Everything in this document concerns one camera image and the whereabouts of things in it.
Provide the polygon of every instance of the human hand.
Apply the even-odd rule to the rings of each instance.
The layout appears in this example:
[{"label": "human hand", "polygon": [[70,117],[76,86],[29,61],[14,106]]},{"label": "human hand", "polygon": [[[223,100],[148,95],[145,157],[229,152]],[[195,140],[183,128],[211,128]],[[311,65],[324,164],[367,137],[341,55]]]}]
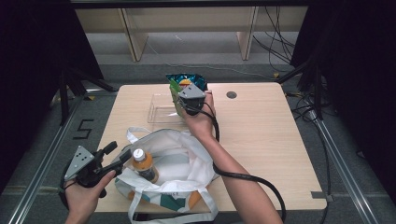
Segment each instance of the human hand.
[{"label": "human hand", "polygon": [[[206,98],[205,104],[202,108],[203,111],[208,113],[209,115],[215,117],[216,110],[213,101],[212,91],[205,91]],[[183,110],[183,118],[186,121],[187,126],[190,129],[192,135],[194,135],[198,140],[205,139],[207,137],[213,137],[212,135],[212,119],[203,113],[198,113],[194,116],[187,114],[185,110]]]},{"label": "human hand", "polygon": [[113,179],[115,171],[110,171],[92,188],[84,188],[75,183],[75,180],[66,182],[66,186],[71,185],[65,191],[69,215],[65,223],[86,223],[91,214],[95,211],[102,190]]}]

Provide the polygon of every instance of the wooden table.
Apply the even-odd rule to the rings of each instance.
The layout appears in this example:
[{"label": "wooden table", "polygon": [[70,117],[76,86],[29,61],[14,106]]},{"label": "wooden table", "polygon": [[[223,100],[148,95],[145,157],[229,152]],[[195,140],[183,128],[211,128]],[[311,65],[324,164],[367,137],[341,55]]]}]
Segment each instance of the wooden table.
[{"label": "wooden table", "polygon": [[[287,210],[324,209],[324,199],[313,199],[311,192],[322,191],[308,158],[304,143],[291,115],[284,93],[276,83],[209,83],[213,91],[220,142],[252,175],[260,176],[276,186]],[[234,91],[236,98],[227,97]],[[107,121],[99,148],[111,141],[119,147],[105,157],[109,164],[129,144],[126,131],[131,126],[151,131],[161,128],[186,130],[185,124],[148,122],[153,94],[169,94],[169,85],[122,86]],[[172,105],[172,99],[166,103]],[[277,210],[275,194],[263,186]],[[107,196],[99,200],[96,212],[127,212],[131,201],[124,198],[110,183]],[[221,178],[209,187],[220,212],[235,211]],[[207,212],[201,200],[192,212]],[[172,213],[157,205],[141,202],[141,213]]]}]

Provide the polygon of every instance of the gray floor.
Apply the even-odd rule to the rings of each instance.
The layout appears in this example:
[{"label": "gray floor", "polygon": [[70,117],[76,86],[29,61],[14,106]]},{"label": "gray floor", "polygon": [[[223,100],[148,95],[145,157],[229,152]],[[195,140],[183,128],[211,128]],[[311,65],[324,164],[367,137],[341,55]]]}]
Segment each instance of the gray floor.
[{"label": "gray floor", "polygon": [[[271,38],[266,34],[256,34],[257,38],[267,46]],[[283,34],[290,42],[295,41],[297,33]],[[161,82],[163,74],[177,72],[195,72],[205,74],[210,82],[228,81],[272,81],[276,69],[290,70],[290,66],[271,56],[256,42],[252,43],[248,61],[242,61],[234,33],[180,33],[152,34],[148,38],[142,60],[133,63],[129,54],[124,34],[88,35],[97,61],[108,83],[120,86],[126,83]],[[280,46],[275,50],[283,52]],[[283,85],[285,92],[295,92],[295,77]],[[74,118],[61,141],[60,151],[35,196],[34,202],[27,208],[29,211],[24,223],[62,223],[67,211],[56,195],[57,184],[64,163],[71,158],[78,145],[86,148],[97,148],[99,139],[106,126],[108,114],[116,98],[116,94],[107,92],[93,93],[94,100],[70,100],[71,105],[78,105]],[[290,108],[294,108],[299,98],[289,97]],[[81,133],[76,132],[82,119],[93,119],[85,128],[91,128],[92,134],[87,140],[74,140]],[[324,120],[334,143],[346,161],[347,168],[356,180],[364,198],[369,202],[378,223],[395,223],[396,209],[387,193],[375,177],[365,159],[356,156],[359,150],[348,133],[343,122],[334,115],[331,107],[325,109]],[[7,223],[14,209],[17,208],[24,190],[34,178],[40,162],[46,157],[53,138],[59,130],[60,103],[55,101],[48,113],[40,132],[29,151],[25,153],[19,167],[9,181],[7,189],[0,198],[0,223]],[[296,120],[300,134],[318,180],[323,190],[327,189],[326,162],[324,149],[319,134],[312,122]],[[329,203],[329,211],[325,223],[364,223],[359,209],[351,197],[346,183],[339,175],[336,166],[330,162],[332,196],[334,202]],[[238,220],[235,214],[220,214],[216,223],[230,223]],[[287,223],[319,223],[322,211],[288,211]],[[128,223],[125,213],[96,213],[91,223]]]}]

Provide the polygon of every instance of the white tote bag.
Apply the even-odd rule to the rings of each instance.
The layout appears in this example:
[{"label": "white tote bag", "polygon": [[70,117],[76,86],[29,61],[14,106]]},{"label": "white tote bag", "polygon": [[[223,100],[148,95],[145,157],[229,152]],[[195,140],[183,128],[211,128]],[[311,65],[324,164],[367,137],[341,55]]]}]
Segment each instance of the white tote bag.
[{"label": "white tote bag", "polygon": [[[199,141],[189,132],[162,129],[138,139],[133,133],[148,130],[131,127],[127,138],[132,143],[125,150],[133,152],[137,148],[149,152],[154,165],[159,172],[158,181],[150,183],[141,177],[133,167],[128,165],[122,174],[116,178],[118,191],[130,199],[133,198],[128,211],[132,223],[191,223],[197,221],[212,221],[218,213],[218,208],[206,187],[218,177],[213,171],[213,161]],[[151,221],[134,221],[134,211],[141,199],[159,206],[186,213],[202,198],[209,213],[188,214],[166,219]]]}]

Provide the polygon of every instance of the beverage bottle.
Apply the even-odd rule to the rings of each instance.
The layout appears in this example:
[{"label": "beverage bottle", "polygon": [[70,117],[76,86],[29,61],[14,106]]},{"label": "beverage bottle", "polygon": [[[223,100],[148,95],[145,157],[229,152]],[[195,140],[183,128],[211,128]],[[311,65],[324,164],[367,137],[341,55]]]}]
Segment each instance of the beverage bottle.
[{"label": "beverage bottle", "polygon": [[158,171],[153,165],[152,156],[150,153],[145,152],[141,148],[136,149],[134,151],[132,166],[139,173],[139,175],[141,175],[151,183],[154,184],[155,182],[157,182]]}]

